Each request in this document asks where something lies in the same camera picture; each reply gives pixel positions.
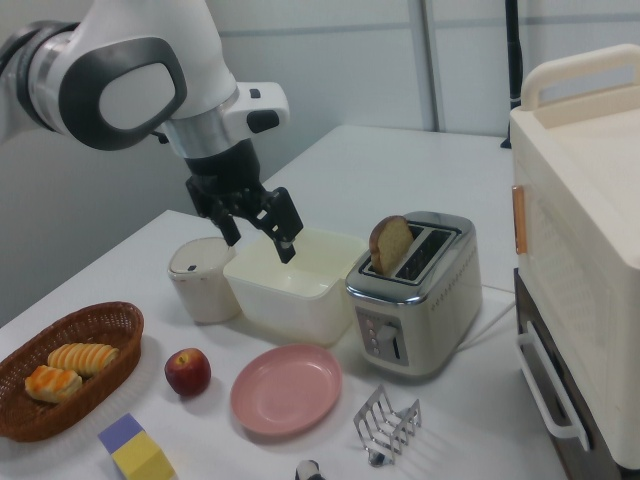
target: toast rack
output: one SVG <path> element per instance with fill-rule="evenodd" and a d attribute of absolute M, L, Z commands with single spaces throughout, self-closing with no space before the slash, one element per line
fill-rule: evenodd
<path fill-rule="evenodd" d="M 409 436 L 415 436 L 416 427 L 420 427 L 422 423 L 420 400 L 417 399 L 411 407 L 396 412 L 391 408 L 384 386 L 379 385 L 353 418 L 353 423 L 362 446 L 369 454 L 369 465 L 394 465 L 396 455 L 402 455 L 402 446 L 409 445 Z M 364 425 L 368 438 L 362 434 L 361 425 Z"/>

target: pastry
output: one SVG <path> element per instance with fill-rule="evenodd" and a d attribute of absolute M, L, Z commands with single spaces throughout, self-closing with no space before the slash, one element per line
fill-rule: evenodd
<path fill-rule="evenodd" d="M 120 351 L 102 343 L 68 343 L 49 354 L 50 367 L 74 370 L 83 377 L 92 377 L 118 356 Z"/>
<path fill-rule="evenodd" d="M 40 365 L 24 381 L 31 398 L 60 403 L 82 386 L 82 377 L 73 370 L 61 370 Z"/>

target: tabletop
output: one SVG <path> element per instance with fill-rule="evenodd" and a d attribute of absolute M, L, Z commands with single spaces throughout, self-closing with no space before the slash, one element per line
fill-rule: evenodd
<path fill-rule="evenodd" d="M 510 152 L 499 139 L 340 127 L 266 182 L 285 186 L 307 226 L 368 237 L 386 214 L 432 210 L 470 218 L 478 232 L 483 305 L 473 336 L 513 302 Z M 238 250 L 259 235 L 239 223 Z M 167 275 L 184 243 L 219 235 L 208 221 L 167 211 L 0 329 L 0 358 L 53 321 L 103 301 L 128 301 L 145 317 L 142 357 L 131 376 L 78 424 L 48 440 L 0 438 L 0 478 L 118 479 L 97 434 L 130 412 L 160 445 L 178 478 L 293 479 L 313 459 L 327 480 L 564 479 L 515 356 L 513 309 L 430 380 L 403 380 L 367 363 L 354 328 L 330 348 L 342 391 L 319 424 L 301 434 L 260 437 L 234 418 L 235 378 L 258 355 L 287 340 L 242 315 L 217 325 L 188 316 Z M 183 400 L 163 367 L 196 347 L 212 364 L 207 390 Z M 353 418 L 378 385 L 396 410 L 420 400 L 423 424 L 395 465 L 367 463 Z"/>

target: black pole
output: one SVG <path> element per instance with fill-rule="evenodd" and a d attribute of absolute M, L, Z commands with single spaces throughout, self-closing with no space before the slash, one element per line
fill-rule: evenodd
<path fill-rule="evenodd" d="M 520 106 L 520 90 L 522 88 L 522 48 L 518 28 L 518 0 L 505 0 L 507 19 L 507 59 L 509 62 L 509 101 L 511 110 Z M 507 138 L 500 145 L 511 148 L 511 127 L 507 130 Z"/>

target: wicker basket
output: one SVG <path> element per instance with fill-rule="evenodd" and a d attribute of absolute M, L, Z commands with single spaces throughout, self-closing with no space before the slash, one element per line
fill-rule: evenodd
<path fill-rule="evenodd" d="M 71 427 L 126 380 L 140 359 L 144 319 L 130 303 L 110 302 L 71 313 L 44 329 L 0 363 L 0 436 L 19 442 L 52 437 Z M 60 404 L 33 400 L 24 380 L 65 343 L 105 343 L 120 354 Z"/>

